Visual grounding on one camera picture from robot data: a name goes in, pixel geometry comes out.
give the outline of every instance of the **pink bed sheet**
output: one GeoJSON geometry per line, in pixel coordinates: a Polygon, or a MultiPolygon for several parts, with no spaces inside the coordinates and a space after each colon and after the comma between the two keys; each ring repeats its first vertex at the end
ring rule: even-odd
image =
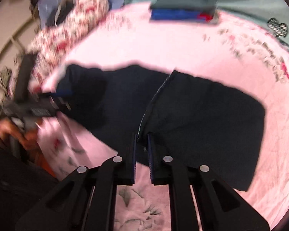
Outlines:
{"type": "MultiPolygon", "coordinates": [[[[239,194],[275,227],[289,208],[289,54],[266,30],[225,12],[220,12],[218,25],[151,22],[148,7],[139,3],[111,11],[74,47],[44,91],[55,90],[71,63],[114,70],[137,62],[208,78],[255,97],[266,109],[265,131],[252,184],[239,194]]],[[[99,166],[116,155],[63,115],[45,119],[39,135],[59,179],[79,165],[99,166]]],[[[152,186],[149,169],[141,164],[136,184],[119,187],[116,203],[115,230],[171,229],[168,187],[152,186]]]]}

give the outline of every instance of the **silver screw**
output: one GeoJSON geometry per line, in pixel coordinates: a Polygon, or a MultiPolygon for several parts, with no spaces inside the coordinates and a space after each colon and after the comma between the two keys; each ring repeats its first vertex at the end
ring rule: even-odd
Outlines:
{"type": "Polygon", "coordinates": [[[118,163],[118,162],[123,161],[123,158],[120,157],[120,156],[116,156],[116,157],[113,157],[113,161],[114,161],[115,163],[118,163]]]}
{"type": "Polygon", "coordinates": [[[84,173],[86,171],[87,171],[87,168],[85,166],[80,166],[80,167],[77,168],[77,172],[80,173],[80,174],[82,174],[82,173],[84,173]]]}
{"type": "Polygon", "coordinates": [[[201,165],[199,169],[201,172],[208,172],[210,170],[209,166],[207,165],[201,165]]]}
{"type": "Polygon", "coordinates": [[[163,158],[164,162],[172,162],[173,161],[173,158],[171,156],[165,156],[163,158]]]}

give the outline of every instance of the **checkered heart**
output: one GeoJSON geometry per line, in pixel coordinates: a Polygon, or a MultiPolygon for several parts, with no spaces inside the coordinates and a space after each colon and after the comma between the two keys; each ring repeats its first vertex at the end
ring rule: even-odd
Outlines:
{"type": "Polygon", "coordinates": [[[286,37],[288,34],[288,26],[285,23],[279,23],[275,18],[271,18],[267,21],[268,27],[273,31],[275,37],[286,37]]]}

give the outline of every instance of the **folded dark green cloth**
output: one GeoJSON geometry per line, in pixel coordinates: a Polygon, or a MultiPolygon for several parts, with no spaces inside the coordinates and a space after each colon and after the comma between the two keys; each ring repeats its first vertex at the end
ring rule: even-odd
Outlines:
{"type": "Polygon", "coordinates": [[[150,9],[197,10],[209,14],[215,13],[217,0],[157,0],[150,9]]]}

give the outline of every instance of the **human hand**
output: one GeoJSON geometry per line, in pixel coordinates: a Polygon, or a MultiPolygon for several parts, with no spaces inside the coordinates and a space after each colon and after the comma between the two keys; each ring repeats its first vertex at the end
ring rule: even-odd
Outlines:
{"type": "MultiPolygon", "coordinates": [[[[38,119],[37,124],[41,124],[42,119],[38,119]]],[[[26,149],[32,150],[38,148],[38,129],[32,129],[24,135],[19,131],[19,128],[12,123],[8,118],[0,121],[0,144],[5,145],[9,142],[9,137],[12,136],[19,141],[19,143],[26,149]]]]}

